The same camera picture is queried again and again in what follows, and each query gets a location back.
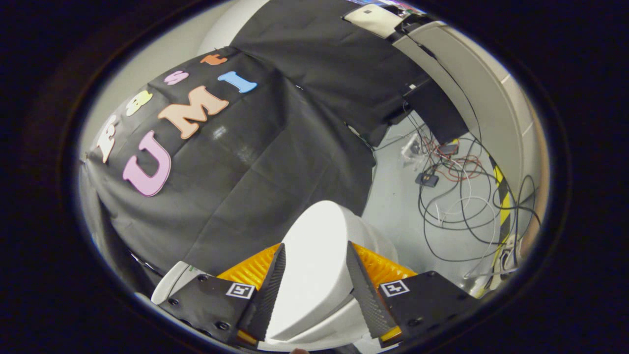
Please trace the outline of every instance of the pink letter u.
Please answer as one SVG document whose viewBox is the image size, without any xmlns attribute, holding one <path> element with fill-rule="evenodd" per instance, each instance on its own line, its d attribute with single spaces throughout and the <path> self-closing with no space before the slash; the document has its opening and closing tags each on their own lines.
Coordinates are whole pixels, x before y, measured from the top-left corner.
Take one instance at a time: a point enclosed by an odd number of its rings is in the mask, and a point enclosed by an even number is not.
<svg viewBox="0 0 629 354">
<path fill-rule="evenodd" d="M 170 155 L 168 155 L 168 151 L 153 138 L 154 135 L 155 132 L 153 130 L 148 132 L 144 135 L 138 147 L 140 150 L 146 149 L 146 151 L 157 160 L 159 163 L 157 172 L 155 172 L 152 177 L 147 175 L 142 168 L 138 166 L 138 158 L 135 155 L 129 158 L 129 161 L 126 162 L 125 170 L 122 172 L 122 178 L 131 182 L 140 193 L 147 197 L 156 195 L 157 192 L 162 189 L 170 174 Z"/>
</svg>

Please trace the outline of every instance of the black box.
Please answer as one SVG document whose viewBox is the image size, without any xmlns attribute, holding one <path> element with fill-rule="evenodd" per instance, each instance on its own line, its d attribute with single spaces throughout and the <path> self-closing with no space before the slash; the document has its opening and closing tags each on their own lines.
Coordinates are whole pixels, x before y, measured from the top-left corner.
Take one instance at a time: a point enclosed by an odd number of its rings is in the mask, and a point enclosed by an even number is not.
<svg viewBox="0 0 629 354">
<path fill-rule="evenodd" d="M 426 123 L 439 144 L 453 141 L 469 131 L 459 111 L 433 79 L 413 84 L 416 87 L 407 89 L 403 97 Z"/>
</svg>

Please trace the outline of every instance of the foam letter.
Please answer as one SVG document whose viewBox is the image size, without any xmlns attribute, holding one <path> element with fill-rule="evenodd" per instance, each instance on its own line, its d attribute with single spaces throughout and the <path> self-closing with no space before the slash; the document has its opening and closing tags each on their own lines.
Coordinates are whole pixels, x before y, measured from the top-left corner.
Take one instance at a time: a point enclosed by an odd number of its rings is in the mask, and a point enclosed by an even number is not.
<svg viewBox="0 0 629 354">
<path fill-rule="evenodd" d="M 215 115 L 229 104 L 207 92 L 205 86 L 190 91 L 188 99 L 190 105 L 169 105 L 157 115 L 157 118 L 166 118 L 173 123 L 181 131 L 182 139 L 188 139 L 199 128 L 197 123 L 190 123 L 186 119 L 205 122 L 208 118 L 203 107 L 208 110 L 209 115 Z"/>
<path fill-rule="evenodd" d="M 250 83 L 249 81 L 243 79 L 238 76 L 235 71 L 226 72 L 223 75 L 218 77 L 218 81 L 227 81 L 228 83 L 236 86 L 238 88 L 238 92 L 246 93 L 253 90 L 258 84 Z"/>
<path fill-rule="evenodd" d="M 166 76 L 166 78 L 164 79 L 164 82 L 167 83 L 168 85 L 174 85 L 174 84 L 179 83 L 183 79 L 187 78 L 188 75 L 189 74 L 185 71 L 177 70 L 173 72 L 172 74 Z"/>
<path fill-rule="evenodd" d="M 134 114 L 135 112 L 137 112 L 140 109 L 140 107 L 142 107 L 143 105 L 146 105 L 147 102 L 150 101 L 152 97 L 153 97 L 153 94 L 148 93 L 147 90 L 144 90 L 136 94 L 135 97 L 133 97 L 131 101 L 129 101 L 129 103 L 126 104 L 126 115 L 130 116 Z"/>
<path fill-rule="evenodd" d="M 122 178 L 125 181 L 131 182 L 131 184 L 140 193 L 147 197 L 152 197 L 159 192 L 166 179 L 170 174 L 170 155 L 153 137 L 155 132 L 151 130 L 140 141 L 138 146 L 140 150 L 148 151 L 159 163 L 157 166 L 157 172 L 150 177 L 147 175 L 141 167 L 138 166 L 138 158 L 133 155 L 126 162 L 125 170 L 122 172 Z"/>
<path fill-rule="evenodd" d="M 116 116 L 112 115 L 107 123 L 105 123 L 106 128 L 101 133 L 101 136 L 98 137 L 98 141 L 96 142 L 96 147 L 101 148 L 101 152 L 103 153 L 103 163 L 107 162 L 109 158 L 109 154 L 114 147 L 114 143 L 116 139 L 113 138 L 116 133 L 116 127 L 114 127 L 113 123 L 116 120 Z"/>
<path fill-rule="evenodd" d="M 202 63 L 208 63 L 209 65 L 220 65 L 227 61 L 227 58 L 218 58 L 220 54 L 211 54 L 201 59 Z"/>
</svg>

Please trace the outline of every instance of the screw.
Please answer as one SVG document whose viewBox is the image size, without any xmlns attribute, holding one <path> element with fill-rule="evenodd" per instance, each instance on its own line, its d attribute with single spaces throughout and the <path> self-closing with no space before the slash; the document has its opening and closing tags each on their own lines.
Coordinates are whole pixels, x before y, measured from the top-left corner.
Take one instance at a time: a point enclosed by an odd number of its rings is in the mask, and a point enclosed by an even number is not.
<svg viewBox="0 0 629 354">
<path fill-rule="evenodd" d="M 424 317 L 417 317 L 408 321 L 408 326 L 409 327 L 419 326 L 423 321 L 424 321 Z"/>
<path fill-rule="evenodd" d="M 214 325 L 216 326 L 216 328 L 222 330 L 222 331 L 226 331 L 230 328 L 230 324 L 229 323 L 225 323 L 225 322 L 221 322 L 218 321 L 217 323 L 214 323 Z"/>
</svg>

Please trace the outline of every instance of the black cloth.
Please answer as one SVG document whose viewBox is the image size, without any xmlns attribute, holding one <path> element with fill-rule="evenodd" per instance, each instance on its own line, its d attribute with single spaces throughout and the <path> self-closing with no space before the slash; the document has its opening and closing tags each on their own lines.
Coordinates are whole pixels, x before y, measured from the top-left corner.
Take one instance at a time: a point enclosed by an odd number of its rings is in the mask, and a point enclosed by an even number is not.
<svg viewBox="0 0 629 354">
<path fill-rule="evenodd" d="M 280 70 L 329 115 L 377 146 L 404 113 L 399 92 L 429 76 L 386 40 L 341 16 L 345 0 L 270 0 L 230 46 Z"/>
<path fill-rule="evenodd" d="M 281 241 L 310 205 L 332 200 L 361 214 L 375 161 L 371 150 L 343 124 L 313 103 L 273 66 L 237 49 L 216 53 L 228 58 L 217 66 L 191 59 L 155 78 L 137 92 L 153 96 L 132 116 L 122 102 L 113 112 L 115 144 L 106 164 L 100 149 L 87 154 L 86 188 L 93 187 L 115 233 L 141 259 L 162 272 L 183 260 L 218 274 Z M 174 71 L 189 77 L 169 86 Z M 236 73 L 258 86 L 239 93 L 217 77 Z M 198 86 L 229 105 L 184 140 L 158 114 L 173 103 L 188 105 Z M 145 197 L 122 178 L 127 160 L 149 175 L 157 161 L 138 144 L 153 130 L 170 154 L 170 175 L 163 188 Z M 98 203 L 91 203 L 93 215 Z M 101 227 L 99 237 L 112 237 Z"/>
</svg>

